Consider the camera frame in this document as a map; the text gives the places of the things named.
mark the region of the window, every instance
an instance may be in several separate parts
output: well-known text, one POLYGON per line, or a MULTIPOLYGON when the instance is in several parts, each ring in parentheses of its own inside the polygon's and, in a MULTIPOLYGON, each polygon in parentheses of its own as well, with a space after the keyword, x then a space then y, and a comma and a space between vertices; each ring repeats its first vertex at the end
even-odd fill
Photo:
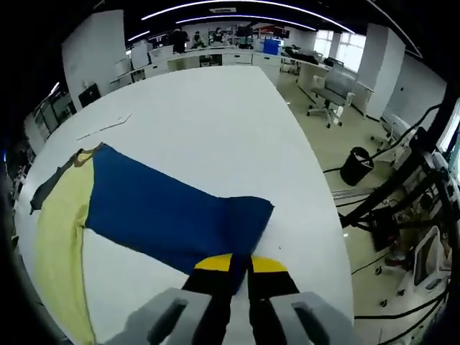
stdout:
POLYGON ((346 68, 357 72, 365 44, 366 36, 343 33, 340 36, 337 60, 343 62, 346 68))
POLYGON ((315 47, 313 50, 323 54, 325 58, 329 56, 331 51, 332 37, 334 31, 319 30, 316 33, 315 47))
POLYGON ((439 148, 441 151, 447 151, 449 144, 451 143, 452 137, 454 136, 455 131, 459 127, 460 123, 460 99, 457 101, 454 112, 447 124, 446 129, 444 130, 443 136, 439 141, 439 148))

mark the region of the desk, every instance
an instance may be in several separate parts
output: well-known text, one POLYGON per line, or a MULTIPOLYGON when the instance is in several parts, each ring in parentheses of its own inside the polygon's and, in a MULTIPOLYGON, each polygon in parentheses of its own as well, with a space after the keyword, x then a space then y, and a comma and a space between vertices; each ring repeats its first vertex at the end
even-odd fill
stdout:
MULTIPOLYGON (((58 165, 100 142, 212 195, 271 201, 275 209, 255 254, 282 262, 300 291, 316 292, 353 320, 350 265, 326 179, 285 101, 254 67, 193 68, 148 78, 100 98, 60 126, 34 161, 15 216, 32 282, 39 212, 29 215, 29 201, 58 165), (127 114, 125 124, 77 142, 127 114)), ((83 272, 99 343, 121 332, 130 313, 187 278, 88 229, 83 272)), ((252 344, 246 285, 231 310, 224 344, 252 344)))
POLYGON ((161 54, 158 49, 149 52, 151 64, 132 70, 128 73, 120 75, 114 79, 111 84, 115 84, 122 78, 130 75, 132 82, 135 83, 133 73, 144 71, 144 78, 150 78, 156 75, 166 74, 168 72, 175 72, 176 70, 199 68, 200 56, 204 55, 222 55, 222 65, 255 65, 259 66, 265 75, 272 81, 275 86, 278 83, 281 68, 281 56, 264 54, 263 52, 256 52, 254 50, 239 49, 237 47, 206 47, 198 49, 186 50, 181 54, 161 54))
MULTIPOLYGON (((315 65, 313 63, 307 63, 306 61, 292 59, 294 61, 300 62, 300 72, 298 78, 299 88, 307 93, 312 99, 315 98, 315 94, 311 92, 313 87, 313 76, 319 75, 320 77, 325 77, 327 72, 331 69, 326 65, 315 65)), ((367 104, 369 103, 374 90, 364 85, 361 82, 357 82, 353 90, 354 97, 351 103, 363 114, 366 114, 367 104)))

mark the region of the gray chair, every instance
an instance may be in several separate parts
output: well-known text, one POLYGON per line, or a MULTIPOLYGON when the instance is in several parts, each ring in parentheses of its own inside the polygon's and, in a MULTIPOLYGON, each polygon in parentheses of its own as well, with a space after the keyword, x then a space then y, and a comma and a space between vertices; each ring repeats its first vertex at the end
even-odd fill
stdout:
POLYGON ((317 106, 315 108, 310 106, 307 116, 325 114, 328 119, 328 128, 331 128, 331 123, 334 119, 337 119, 337 124, 341 126, 342 123, 339 118, 344 108, 351 105, 354 96, 353 89, 356 83, 357 74, 337 63, 334 64, 325 78, 315 75, 311 91, 316 97, 324 98, 324 106, 317 106), (335 109, 329 108, 331 103, 335 105, 335 109))

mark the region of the yellow cloth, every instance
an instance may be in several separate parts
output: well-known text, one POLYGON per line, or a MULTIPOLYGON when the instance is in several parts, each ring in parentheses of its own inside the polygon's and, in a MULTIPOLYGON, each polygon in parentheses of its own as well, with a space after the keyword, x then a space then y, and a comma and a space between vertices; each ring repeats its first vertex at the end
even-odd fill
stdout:
MULTIPOLYGON (((80 154, 78 160, 89 158, 80 154)), ((80 344, 96 342, 83 285, 83 229, 94 184, 92 158, 70 167, 43 203, 34 278, 51 314, 80 344)))

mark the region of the black trash can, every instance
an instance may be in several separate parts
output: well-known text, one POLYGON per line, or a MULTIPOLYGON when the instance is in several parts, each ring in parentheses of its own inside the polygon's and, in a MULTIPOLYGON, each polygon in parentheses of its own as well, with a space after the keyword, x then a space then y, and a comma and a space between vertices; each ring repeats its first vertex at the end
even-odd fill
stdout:
POLYGON ((368 151, 362 147, 354 147, 340 169, 340 176, 347 185, 357 185, 372 169, 374 169, 374 162, 368 151))

